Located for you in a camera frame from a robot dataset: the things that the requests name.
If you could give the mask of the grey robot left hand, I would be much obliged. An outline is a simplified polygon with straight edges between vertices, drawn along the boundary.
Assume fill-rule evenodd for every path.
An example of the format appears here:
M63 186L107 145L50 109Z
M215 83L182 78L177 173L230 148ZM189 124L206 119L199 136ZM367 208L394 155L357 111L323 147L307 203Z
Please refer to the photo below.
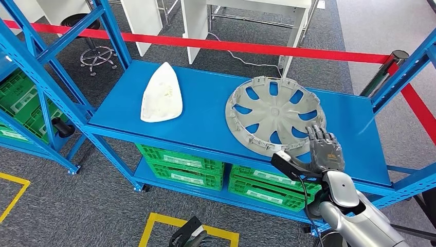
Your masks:
M184 247L208 247L212 246L213 239L210 237L206 230L200 232L192 240L189 240Z

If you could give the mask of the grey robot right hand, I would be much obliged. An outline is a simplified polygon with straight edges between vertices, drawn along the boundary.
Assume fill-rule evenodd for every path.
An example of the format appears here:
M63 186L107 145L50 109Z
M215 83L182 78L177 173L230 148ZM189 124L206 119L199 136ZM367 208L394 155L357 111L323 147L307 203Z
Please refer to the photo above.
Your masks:
M305 129L309 139L311 161L304 163L295 156L292 156L292 161L297 166L316 174L326 170L343 172L345 162L342 147L335 135L314 123Z

